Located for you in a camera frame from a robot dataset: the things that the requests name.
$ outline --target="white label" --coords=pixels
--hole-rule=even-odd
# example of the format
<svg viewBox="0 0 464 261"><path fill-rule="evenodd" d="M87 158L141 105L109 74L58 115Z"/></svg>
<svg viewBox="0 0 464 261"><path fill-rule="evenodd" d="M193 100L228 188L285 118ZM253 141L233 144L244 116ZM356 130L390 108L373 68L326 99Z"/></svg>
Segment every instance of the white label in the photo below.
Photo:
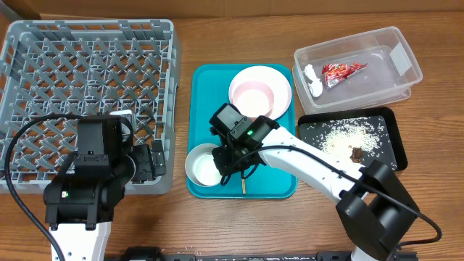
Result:
<svg viewBox="0 0 464 261"><path fill-rule="evenodd" d="M406 71L413 66L401 42L390 52L390 57L391 60L393 60L394 66L397 68L399 76L403 76Z"/></svg>

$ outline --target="pink bowl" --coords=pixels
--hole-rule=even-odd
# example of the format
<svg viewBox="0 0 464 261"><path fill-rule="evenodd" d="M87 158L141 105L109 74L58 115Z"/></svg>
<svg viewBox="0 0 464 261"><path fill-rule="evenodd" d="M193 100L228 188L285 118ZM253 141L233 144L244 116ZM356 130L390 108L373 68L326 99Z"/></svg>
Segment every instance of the pink bowl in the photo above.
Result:
<svg viewBox="0 0 464 261"><path fill-rule="evenodd" d="M246 81L233 92L232 104L242 115L254 120L260 115L270 115L274 106L274 93L265 83Z"/></svg>

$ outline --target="brown object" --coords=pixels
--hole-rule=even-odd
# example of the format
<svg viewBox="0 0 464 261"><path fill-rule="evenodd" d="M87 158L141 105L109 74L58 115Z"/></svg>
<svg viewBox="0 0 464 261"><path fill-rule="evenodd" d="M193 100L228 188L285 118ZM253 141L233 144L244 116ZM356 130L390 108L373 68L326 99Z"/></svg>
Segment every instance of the brown object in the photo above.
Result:
<svg viewBox="0 0 464 261"><path fill-rule="evenodd" d="M437 244L405 250L418 251L421 260L462 259L464 74L460 68L464 68L464 13L188 19L174 20L174 24L183 53L175 103L173 187L162 196L127 196L116 206L107 254L122 254L136 245L159 246L165 254L201 255L353 249L334 203L302 182L285 200L197 199L190 194L184 163L191 80L194 71L207 63L280 63L291 69L298 48L396 25L424 74L410 99L388 105L394 110L409 161L399 178L420 210L444 233ZM295 90L293 95L298 119L305 113ZM43 222L42 195L21 197ZM0 260L50 261L50 243L12 197L2 194L0 202ZM434 230L418 220L403 239L433 236Z"/></svg>
<svg viewBox="0 0 464 261"><path fill-rule="evenodd" d="M353 153L349 157L354 163L361 163L363 160L364 151L360 148L353 148Z"/></svg>
<svg viewBox="0 0 464 261"><path fill-rule="evenodd" d="M4 0L26 19L251 17L464 11L461 0Z"/></svg>

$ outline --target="black tray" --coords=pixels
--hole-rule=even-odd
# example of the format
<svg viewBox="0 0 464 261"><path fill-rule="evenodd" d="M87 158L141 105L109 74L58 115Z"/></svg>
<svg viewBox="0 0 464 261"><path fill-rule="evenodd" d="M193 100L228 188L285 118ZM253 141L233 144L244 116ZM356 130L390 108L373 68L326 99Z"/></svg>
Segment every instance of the black tray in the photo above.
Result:
<svg viewBox="0 0 464 261"><path fill-rule="evenodd" d="M343 119L352 119L352 118L359 118L359 117L376 117L381 116L384 119L384 125L386 127L386 132L388 136L382 137L384 141L384 146L388 144L391 148L384 147L381 149L385 149L387 153L382 154L385 157L388 157L390 151L392 151L393 160L391 162L396 162L395 170L404 170L407 167L407 158L405 148L403 147L403 143L401 141L401 136L399 134L399 129L397 125L397 120L394 116L394 113L391 109L387 107L376 107L376 108L368 108L368 109L355 109L349 111L342 111L342 112L329 112L329 113L322 113L316 115L305 115L298 119L298 129L299 129L299 136L302 140L308 144L312 144L308 138L310 135L314 135L314 133L310 133L308 131L312 131L311 129L307 129L306 127L308 123L322 123L322 122L329 122L330 120L343 120ZM381 160L382 162L388 162L391 159L381 158L377 159Z"/></svg>

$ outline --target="transparent container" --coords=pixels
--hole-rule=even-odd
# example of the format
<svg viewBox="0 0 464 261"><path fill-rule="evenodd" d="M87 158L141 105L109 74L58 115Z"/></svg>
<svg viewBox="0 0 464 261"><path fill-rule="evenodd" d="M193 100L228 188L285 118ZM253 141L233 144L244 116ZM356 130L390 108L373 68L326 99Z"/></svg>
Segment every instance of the transparent container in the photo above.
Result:
<svg viewBox="0 0 464 261"><path fill-rule="evenodd" d="M398 28L389 27L315 44L295 51L294 82L306 114L374 107L407 99L422 72ZM368 64L356 75L328 88L322 68L332 63ZM311 64L323 83L319 97L310 93L305 67Z"/></svg>

